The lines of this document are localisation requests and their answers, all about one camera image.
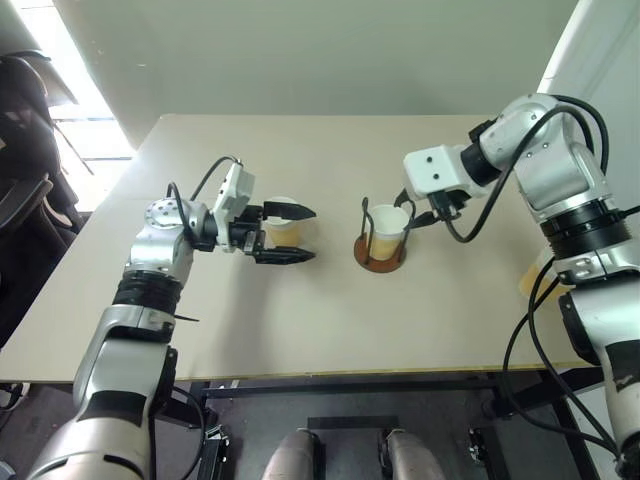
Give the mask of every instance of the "small cup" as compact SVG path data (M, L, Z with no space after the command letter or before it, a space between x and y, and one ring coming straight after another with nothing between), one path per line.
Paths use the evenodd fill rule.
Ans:
M531 296L531 290L533 289L533 284L535 283L536 278L540 274L540 271L544 268L544 265L549 260L551 260L551 257L553 257L553 252L551 251L551 248L547 246L540 252L538 257L536 258L536 261L531 264L529 270L527 270L527 273L525 273L524 276L520 279L518 288L520 289L520 293L522 293L522 295L524 295L526 298L529 298ZM555 280L555 278L555 271L553 269L549 270L540 282L540 288L538 289L538 292L544 292L549 287L549 285L551 285L551 282ZM553 289L551 294L549 294L549 299L557 300L560 295L563 295L568 291L569 287L560 284Z
M402 241L409 214L393 205L377 205L369 214L373 219L370 256L375 260L388 260Z
M267 201L298 203L289 197L271 197ZM276 247L297 247L300 244L300 225L295 220L268 217L265 224L267 233Z

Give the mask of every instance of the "table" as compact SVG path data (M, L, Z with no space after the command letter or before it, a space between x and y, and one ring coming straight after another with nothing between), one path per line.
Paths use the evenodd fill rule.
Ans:
M317 212L302 245L317 258L282 267L240 252L197 252L177 313L201 321L176 327L179 379L498 369L526 310L518 281L544 245L515 184L471 244L435 225L410 235L406 262L393 273L368 272L353 258L362 197L392 202L406 153L468 143L466 132L485 118L163 116L0 352L0 379L72 380L145 207L171 180L187 196L227 153L256 175L252 203L285 195ZM203 191L209 205L222 175ZM464 211L462 231L482 204ZM552 359L584 365L552 302L538 324ZM540 363L527 336L512 358L520 368Z

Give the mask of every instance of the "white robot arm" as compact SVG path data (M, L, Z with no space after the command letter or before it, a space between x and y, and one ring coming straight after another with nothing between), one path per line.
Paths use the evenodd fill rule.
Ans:
M195 199L211 171L190 200L170 184L167 197L147 208L113 304L76 373L77 414L47 443L29 479L155 478L150 419L171 395L178 352L169 342L194 249L239 248L256 263L314 257L294 247L264 248L261 221L267 216L298 220L315 214L302 205L247 205L254 178L233 160L213 209Z
M588 125L575 108L559 99L569 100L523 96L498 118L472 130L471 145L409 153L404 159L407 188L397 203L407 197L428 199L433 210L417 217L413 227L442 221L456 240L468 242L480 232L511 171L515 173L529 211L555 254L553 267L560 281L576 287L559 300L565 326L576 352L603 368L609 415L621 452L618 471L636 478L633 475L640 475L640 241L629 233L626 212L616 208L595 162ZM575 131L578 125L584 139ZM606 169L606 157L602 167ZM490 189L494 181L496 186ZM466 201L489 194L476 226L461 235L454 220Z

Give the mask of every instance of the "gray carpet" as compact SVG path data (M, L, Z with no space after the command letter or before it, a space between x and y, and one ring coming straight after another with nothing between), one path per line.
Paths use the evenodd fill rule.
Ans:
M296 428L306 427L309 417L396 415L403 428L420 436L432 449L447 478L484 480L484 469L468 453L467 431L470 425L487 423L480 413L482 397L487 393L265 395L215 400L209 405L220 413L220 422L232 437L227 479L260 479L280 440ZM0 460L8 462L19 479L25 478L47 439L72 413L68 393L35 386L6 422L0 420L0 425L5 423L0 431ZM547 421L554 420L550 409L535 413ZM180 478L193 458L198 432L156 423L158 478ZM494 425L514 480L579 479L562 437L533 428L519 418L498 420ZM326 480L382 478L377 461L377 430L316 433L325 444Z

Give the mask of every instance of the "white wall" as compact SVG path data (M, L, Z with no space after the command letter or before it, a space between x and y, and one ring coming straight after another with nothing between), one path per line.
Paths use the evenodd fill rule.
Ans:
M137 145L163 113L493 114L575 0L56 0Z
M587 95L607 121L611 137L609 183L623 208L640 204L640 22L636 2L635 25L620 38L617 54L603 66L604 75ZM638 217L629 220L638 229Z

